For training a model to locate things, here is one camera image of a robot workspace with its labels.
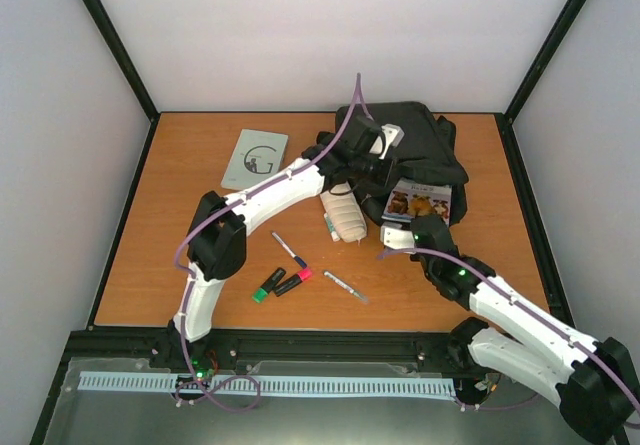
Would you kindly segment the purple dog picture book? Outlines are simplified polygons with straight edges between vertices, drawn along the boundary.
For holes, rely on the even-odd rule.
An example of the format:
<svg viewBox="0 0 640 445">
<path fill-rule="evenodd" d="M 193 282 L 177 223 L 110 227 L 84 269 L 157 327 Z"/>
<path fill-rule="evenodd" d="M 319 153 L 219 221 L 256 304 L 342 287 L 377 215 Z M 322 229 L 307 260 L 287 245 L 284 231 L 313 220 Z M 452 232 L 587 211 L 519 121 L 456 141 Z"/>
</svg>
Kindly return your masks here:
<svg viewBox="0 0 640 445">
<path fill-rule="evenodd" d="M 436 214 L 449 224 L 451 197 L 451 186 L 425 185 L 401 179 L 389 195 L 382 219 L 409 223 L 414 218 Z"/>
</svg>

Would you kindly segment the black student bag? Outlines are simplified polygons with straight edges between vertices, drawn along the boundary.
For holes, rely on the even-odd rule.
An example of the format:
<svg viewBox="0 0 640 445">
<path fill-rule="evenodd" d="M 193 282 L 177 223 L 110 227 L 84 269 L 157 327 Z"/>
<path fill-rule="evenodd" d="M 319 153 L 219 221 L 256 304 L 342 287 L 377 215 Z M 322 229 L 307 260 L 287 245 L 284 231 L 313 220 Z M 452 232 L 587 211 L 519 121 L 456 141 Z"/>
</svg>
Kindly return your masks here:
<svg viewBox="0 0 640 445">
<path fill-rule="evenodd" d="M 426 105 L 416 101 L 376 103 L 366 110 L 357 106 L 350 118 L 346 117 L 347 111 L 346 107 L 339 108 L 335 130 L 320 132 L 316 144 L 303 153 L 311 160 L 329 147 L 332 140 L 337 141 L 317 163 L 325 178 L 324 191 L 343 183 L 353 185 L 353 193 L 364 214 L 373 223 L 381 225 L 383 207 L 396 185 L 389 188 L 372 184 L 360 186 L 353 179 L 349 162 L 358 157 L 379 158 L 384 138 L 382 126 L 393 124 L 404 131 L 403 140 L 387 157 L 397 160 L 399 180 L 451 186 L 450 224 L 455 225 L 464 218 L 467 213 L 465 185 L 469 176 L 454 153 L 456 126 L 453 122 L 443 116 L 435 117 Z"/>
</svg>

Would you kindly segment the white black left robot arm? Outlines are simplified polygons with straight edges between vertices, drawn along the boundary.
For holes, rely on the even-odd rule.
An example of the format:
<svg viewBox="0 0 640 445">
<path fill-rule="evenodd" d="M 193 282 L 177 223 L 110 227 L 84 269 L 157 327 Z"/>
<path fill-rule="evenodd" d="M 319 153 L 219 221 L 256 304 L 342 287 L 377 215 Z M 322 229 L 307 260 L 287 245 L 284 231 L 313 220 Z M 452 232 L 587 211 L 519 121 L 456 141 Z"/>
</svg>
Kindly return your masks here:
<svg viewBox="0 0 640 445">
<path fill-rule="evenodd" d="M 401 127 L 379 125 L 359 116 L 343 123 L 307 148 L 300 157 L 258 184 L 200 199 L 189 231 L 174 255 L 187 274 L 178 311 L 172 319 L 178 338 L 172 353 L 186 367 L 201 365 L 208 355 L 204 339 L 225 283 L 243 267 L 248 237 L 289 207 L 317 197 L 358 173 L 372 180 L 391 174 L 392 155 L 404 138 Z"/>
</svg>

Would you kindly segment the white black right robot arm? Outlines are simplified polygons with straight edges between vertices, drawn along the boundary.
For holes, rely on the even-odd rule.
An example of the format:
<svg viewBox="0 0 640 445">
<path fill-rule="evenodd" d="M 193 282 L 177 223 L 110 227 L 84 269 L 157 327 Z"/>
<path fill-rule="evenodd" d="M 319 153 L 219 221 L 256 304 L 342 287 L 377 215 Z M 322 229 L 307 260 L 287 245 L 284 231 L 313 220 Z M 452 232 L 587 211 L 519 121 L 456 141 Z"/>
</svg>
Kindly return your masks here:
<svg viewBox="0 0 640 445">
<path fill-rule="evenodd" d="M 633 427 L 639 378 L 622 343 L 599 341 L 536 306 L 486 263 L 461 253 L 438 215 L 386 222 L 381 241 L 384 256 L 408 255 L 441 296 L 472 312 L 451 333 L 460 367 L 490 368 L 526 386 L 591 444 Z"/>
</svg>

